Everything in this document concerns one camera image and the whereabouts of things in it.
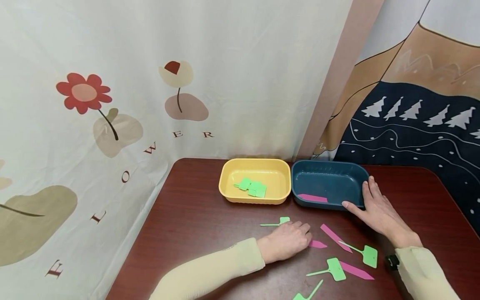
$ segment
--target curtain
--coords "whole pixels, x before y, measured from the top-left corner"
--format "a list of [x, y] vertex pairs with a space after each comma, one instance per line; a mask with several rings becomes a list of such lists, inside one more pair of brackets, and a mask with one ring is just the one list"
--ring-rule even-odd
[[0, 299], [103, 299], [178, 159], [292, 158], [350, 5], [3, 1]]
[[479, 232], [479, 22], [475, 0], [385, 0], [312, 158], [427, 168]]

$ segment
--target red flower petal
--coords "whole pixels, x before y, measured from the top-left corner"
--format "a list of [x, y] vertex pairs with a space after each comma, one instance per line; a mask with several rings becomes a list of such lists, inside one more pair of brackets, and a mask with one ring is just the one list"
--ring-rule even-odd
[[91, 109], [101, 109], [102, 108], [102, 105], [97, 100], [92, 100], [92, 101], [88, 101], [88, 102], [85, 102], [85, 103]]
[[73, 109], [76, 106], [77, 102], [78, 100], [74, 97], [67, 97], [63, 103], [66, 108]]
[[86, 83], [85, 78], [77, 73], [68, 74], [67, 80], [72, 86]]
[[102, 85], [102, 79], [95, 74], [88, 75], [87, 83], [93, 87], [99, 87]]
[[96, 91], [98, 93], [108, 93], [110, 91], [110, 88], [106, 85], [99, 86]]
[[68, 82], [59, 82], [57, 83], [57, 91], [65, 96], [72, 95], [72, 86]]
[[86, 102], [80, 102], [78, 101], [76, 106], [77, 106], [77, 111], [79, 114], [83, 115], [84, 113], [87, 112], [88, 110], [88, 107], [87, 105], [85, 104]]
[[177, 62], [177, 61], [169, 61], [166, 65], [165, 65], [165, 70], [169, 71], [169, 72], [172, 72], [174, 73], [175, 75], [177, 75], [179, 69], [180, 69], [180, 63]]
[[110, 97], [109, 95], [105, 95], [105, 94], [98, 94], [98, 96], [96, 97], [96, 100], [102, 101], [102, 102], [105, 102], [105, 103], [110, 103], [110, 102], [112, 102], [112, 97]]

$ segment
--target arm sleeve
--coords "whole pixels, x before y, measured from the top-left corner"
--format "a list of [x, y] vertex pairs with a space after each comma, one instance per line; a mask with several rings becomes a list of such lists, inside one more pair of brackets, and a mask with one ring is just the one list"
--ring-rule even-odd
[[160, 280], [150, 300], [197, 299], [233, 278], [264, 267], [257, 240], [244, 240], [171, 270]]
[[414, 300], [459, 300], [435, 256], [426, 248], [395, 249], [398, 272]]

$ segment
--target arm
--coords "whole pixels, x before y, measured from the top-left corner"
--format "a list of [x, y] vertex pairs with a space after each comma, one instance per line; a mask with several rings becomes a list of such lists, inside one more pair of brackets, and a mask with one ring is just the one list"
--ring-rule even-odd
[[182, 264], [160, 280], [150, 300], [192, 300], [206, 295], [233, 278], [302, 251], [312, 240], [309, 230], [308, 224], [287, 222], [259, 240], [244, 240]]
[[398, 272], [413, 299], [459, 300], [434, 255], [382, 195], [373, 176], [362, 188], [365, 211], [347, 201], [342, 205], [390, 240], [400, 261]]

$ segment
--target wooden table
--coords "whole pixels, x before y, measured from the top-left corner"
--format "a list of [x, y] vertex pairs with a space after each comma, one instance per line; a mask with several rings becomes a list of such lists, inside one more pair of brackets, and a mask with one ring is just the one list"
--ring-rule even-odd
[[[172, 268], [239, 240], [260, 238], [272, 228], [258, 225], [275, 223], [280, 216], [308, 222], [314, 239], [328, 248], [308, 248], [287, 261], [234, 279], [203, 299], [290, 300], [298, 292], [307, 297], [320, 279], [324, 283], [314, 299], [402, 298], [392, 276], [383, 267], [382, 258], [391, 254], [391, 246], [385, 247], [382, 238], [355, 216], [303, 208], [291, 197], [281, 205], [230, 203], [218, 191], [224, 163], [225, 160], [193, 158], [175, 163], [107, 299], [148, 299], [160, 278]], [[480, 240], [440, 180], [423, 168], [365, 168], [436, 256], [459, 297], [478, 299]], [[379, 267], [365, 266], [359, 253], [350, 254], [338, 247], [320, 230], [323, 223], [351, 245], [368, 244], [377, 248]], [[331, 257], [367, 271], [375, 280], [348, 274], [347, 280], [340, 282], [333, 281], [329, 274], [305, 276], [326, 269], [325, 260]]]

